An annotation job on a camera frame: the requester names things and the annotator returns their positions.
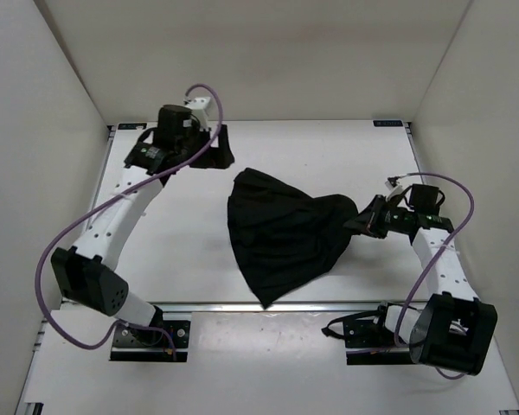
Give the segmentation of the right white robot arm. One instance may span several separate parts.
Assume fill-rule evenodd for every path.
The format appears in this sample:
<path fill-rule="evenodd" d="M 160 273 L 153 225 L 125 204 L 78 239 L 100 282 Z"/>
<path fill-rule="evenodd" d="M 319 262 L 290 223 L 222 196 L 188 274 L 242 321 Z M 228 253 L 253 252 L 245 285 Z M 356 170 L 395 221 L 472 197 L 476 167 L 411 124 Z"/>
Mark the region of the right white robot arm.
<path fill-rule="evenodd" d="M 497 310 L 470 286 L 455 245 L 458 228 L 441 216 L 445 196 L 434 186 L 403 188 L 387 180 L 388 195 L 376 195 L 358 216 L 346 223 L 355 234 L 384 239 L 389 233 L 409 238 L 422 266 L 420 283 L 429 299 L 422 310 L 409 303 L 384 303 L 370 325 L 381 346 L 405 348 L 412 362 L 458 374 L 477 375 L 497 325 Z"/>

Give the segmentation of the black pleated skirt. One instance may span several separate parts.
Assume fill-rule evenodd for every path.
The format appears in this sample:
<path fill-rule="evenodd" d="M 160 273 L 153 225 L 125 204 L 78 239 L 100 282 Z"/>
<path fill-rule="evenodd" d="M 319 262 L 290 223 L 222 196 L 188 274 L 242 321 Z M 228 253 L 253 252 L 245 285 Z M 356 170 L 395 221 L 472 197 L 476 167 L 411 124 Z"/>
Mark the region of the black pleated skirt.
<path fill-rule="evenodd" d="M 248 288 L 269 308 L 284 295 L 330 271 L 346 251 L 358 215 L 345 195 L 312 197 L 246 168 L 227 198 L 227 229 Z"/>

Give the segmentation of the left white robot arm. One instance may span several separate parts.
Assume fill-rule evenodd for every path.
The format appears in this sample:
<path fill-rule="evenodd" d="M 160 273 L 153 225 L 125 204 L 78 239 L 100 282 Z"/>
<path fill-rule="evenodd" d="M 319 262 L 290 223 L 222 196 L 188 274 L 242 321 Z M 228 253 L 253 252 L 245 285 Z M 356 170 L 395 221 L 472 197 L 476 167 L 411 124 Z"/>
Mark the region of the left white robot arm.
<path fill-rule="evenodd" d="M 234 161 L 227 127 L 217 127 L 219 144 L 207 146 L 210 98 L 164 105 L 157 125 L 144 130 L 124 160 L 111 197 L 114 202 L 93 215 L 87 230 L 68 249 L 56 248 L 51 265 L 61 294 L 89 309 L 133 325 L 145 344 L 163 336 L 157 308 L 131 293 L 116 268 L 133 229 L 152 200 L 164 189 L 174 168 L 226 169 Z"/>

